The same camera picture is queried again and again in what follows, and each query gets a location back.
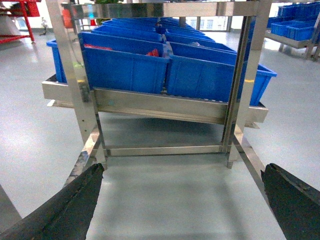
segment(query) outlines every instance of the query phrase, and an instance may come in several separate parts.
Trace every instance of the white wall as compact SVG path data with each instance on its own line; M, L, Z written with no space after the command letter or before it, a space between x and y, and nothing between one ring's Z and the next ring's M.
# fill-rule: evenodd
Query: white wall
M42 0L41 2L37 2L36 5L38 7L40 16L39 17L28 17L31 27L32 28L42 28L41 18L44 17L44 19L47 21L48 27L52 28L46 0Z

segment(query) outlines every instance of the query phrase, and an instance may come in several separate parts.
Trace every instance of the gray floor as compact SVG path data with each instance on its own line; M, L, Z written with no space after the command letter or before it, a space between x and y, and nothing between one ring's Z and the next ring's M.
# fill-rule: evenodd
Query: gray floor
M22 217L61 189L82 148L73 110L47 107L43 99L41 82L54 74L46 47L53 37L0 51L0 184ZM237 37L213 36L234 48ZM269 115L246 135L265 164L320 189L320 63L303 60L301 50L278 48L267 40L260 61L278 73L261 100ZM222 130L107 113L101 121L108 145L208 143ZM87 239L284 240L244 163L229 170L224 160L210 154L110 158Z

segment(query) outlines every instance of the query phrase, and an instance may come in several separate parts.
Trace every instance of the steel frame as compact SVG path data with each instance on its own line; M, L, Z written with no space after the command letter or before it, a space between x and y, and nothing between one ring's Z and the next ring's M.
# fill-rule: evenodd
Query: steel frame
M257 68L261 55L261 50L264 42L267 21L269 18L269 9L272 0L260 1L245 1L245 2L180 2L180 3L126 3L126 4L62 4L62 0L47 0L47 6L53 25L54 34L58 43L58 48L65 70L68 85L52 83L45 81L43 83L44 95L49 99L58 98L59 102L52 101L51 105L73 107L78 125L80 128L85 148L82 151L79 160L71 172L70 179L83 170L90 164L90 161L101 161L107 159L107 156L145 156L145 155L172 155L172 154L203 154L203 153L229 153L227 166L232 167L232 163L238 158L238 154L244 160L249 172L255 180L261 194L266 199L264 186L261 178L261 170L265 166L259 160L254 150L246 141L243 131L246 122L250 115L250 99L252 95L253 86L255 83ZM65 28L63 19L61 18L62 10L66 7L71 10L73 21L73 28ZM231 94L226 103L205 102L203 100L183 99L170 96L159 96L154 94L142 94L134 92L125 92L109 89L95 89L90 90L88 79L84 67L84 61L80 48L80 41L78 39L78 31L80 31L80 19L89 18L138 18L138 17L188 17L188 16L244 16L242 25L238 55L236 59L236 68L233 75ZM255 17L255 27L253 31L252 41L248 41L249 27ZM245 59L247 45L250 44L248 58ZM238 98L240 73L242 72L244 61L247 61L245 69L245 80L242 88L241 97ZM61 92L50 92L51 87L61 89ZM152 108L150 105L145 105L143 109L143 102L141 99L150 99L153 102ZM126 104L137 104L129 109ZM98 112L100 110L114 113L136 114L139 111L147 116L146 110L149 111L151 117L170 118L168 111L166 115L161 111L161 104L179 103L183 106L197 105L201 103L203 106L208 105L208 111L211 113L207 115L207 120L203 122L210 122L217 115L217 111L224 112L224 133L222 142L219 145L207 146L163 146L163 147L136 147L136 148L111 148L106 150L102 129L99 120ZM180 114L178 108L171 112L176 119ZM200 121L200 119L180 119L187 121ZM101 151L99 142L105 151ZM104 154L105 158L99 158L98 154Z
M65 69L65 75L68 82L68 89L70 91L70 98L66 94L61 94L59 99L51 98L59 101L72 102L62 103L61 106L71 107L73 106L75 114L77 117L78 125L82 135L82 140L85 143L89 137L90 132L96 126L100 127L99 124L99 114L98 111L106 111L113 113L125 113L125 114L135 114L135 115L144 115L149 117L158 117L166 119L178 119L185 121L193 122L203 122L203 123L222 123L225 119L229 119L229 122L225 123L227 129L232 129L232 125L236 122L237 113L230 112L230 107L232 109L238 109L242 107L245 112L242 115L244 120L238 123L239 127L243 129L246 124L246 119L249 112L249 102L252 94L252 88L254 81L245 81L242 92L242 101L239 99L233 100L233 103L227 107L229 109L226 111L226 104L221 104L217 102L204 102L201 100L194 99L179 99L169 96L154 96L141 93L129 93L117 90L101 90L95 89L90 91L89 84L87 80L86 71L84 68L84 62L82 58L82 53L80 49L80 44L78 40L78 32L80 31L80 24L76 20L86 19L89 17L93 18L127 18L127 17L187 17L187 16L248 16L248 23L251 20L251 16L256 16L256 26L259 26L260 29L264 32L267 25L268 14L266 9L269 9L271 6L271 0L262 0L258 1L246 1L246 2L180 2L180 3L127 3L127 4L66 4L62 3L61 0L49 0L47 2L49 14L51 17L51 22L53 25L53 30L55 33L56 41L58 43L59 52ZM61 19L61 12L64 8L70 9L73 17L73 28L65 28L63 20ZM258 67L258 62L260 58L260 53L262 49L263 36L261 36L261 30L257 30L255 27L254 36L251 44L251 51L249 55L248 64L246 69L245 79L254 80L256 76L256 71ZM242 49L247 47L247 40L243 38L245 35L245 28L242 29L242 43L240 44ZM242 69L243 59L237 59L237 68ZM238 89L237 86L234 86L232 89L233 95ZM129 103L145 103L142 99L148 99L148 101L153 102L153 106L134 106L128 107ZM172 110L164 112L161 109L163 104L171 104ZM179 109L175 107L185 106L185 108L191 107L192 110L197 110L197 105L207 106L207 113L200 113L197 111L188 112L179 112ZM259 117L254 121L250 121L251 126L254 126L254 122L260 122ZM124 148L123 150L109 150L104 151L104 156L108 156L108 152L117 153L116 155L146 155L156 154L156 155L167 155L167 154L194 154L194 153L207 153L207 152L224 152L228 153L230 150L230 136L231 130L228 130L227 133L223 136L223 142L219 145L212 145L210 147L199 147L199 146L188 146L184 147L171 147L163 146L163 148L158 148L158 146L151 147L150 151L143 146L141 148L134 148L128 150Z

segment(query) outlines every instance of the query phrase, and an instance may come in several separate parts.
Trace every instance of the window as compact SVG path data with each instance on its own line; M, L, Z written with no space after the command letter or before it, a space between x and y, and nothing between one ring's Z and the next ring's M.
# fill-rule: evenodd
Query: window
M213 20L207 20L206 21L206 29L213 29L213 26L214 26L214 21Z
M200 21L200 29L203 29L205 26L205 20Z
M197 20L191 20L190 21L190 26L193 27L194 29L197 27Z

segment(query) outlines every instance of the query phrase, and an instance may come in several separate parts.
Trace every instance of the stainless steel rack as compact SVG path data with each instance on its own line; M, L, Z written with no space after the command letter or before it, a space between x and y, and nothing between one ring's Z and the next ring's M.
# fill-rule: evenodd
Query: stainless steel rack
M271 33L270 30L267 30L265 32L265 37L267 39L271 39L273 41L281 43L281 45L279 47L279 51L283 51L285 45L290 46L295 49L304 49L305 48L305 54L304 54L305 58L306 59L313 59L314 61L317 61L319 58L319 53L320 53L320 44L317 43L317 38L318 38L319 32L320 32L320 13L319 13L317 20L315 22L311 39L297 41L294 39L287 38L285 36L279 36L279 35L273 34L273 33ZM313 52L314 47L317 47L317 48L315 50L315 54L312 56L312 52Z
M92 162L105 163L108 156L145 156L173 154L226 154L229 168L240 153L261 194L269 204L261 177L265 166L255 154L243 131L245 125L254 127L263 122L268 109L262 104L250 106L257 68L265 38L272 0L244 2L177 2L126 4L70 4L62 0L47 0L55 38L68 84L48 79L42 83L50 106L74 108L84 149L67 180L82 173ZM69 10L73 26L66 28L63 10ZM145 94L96 88L90 90L78 39L79 20L90 18L141 18L188 16L244 16L238 54L228 103L175 97L164 94ZM253 37L248 41L250 25L255 20ZM238 98L240 79L247 45L250 45L245 80ZM220 144L193 146L149 146L112 149L105 146L99 111L142 115L211 124L224 124Z

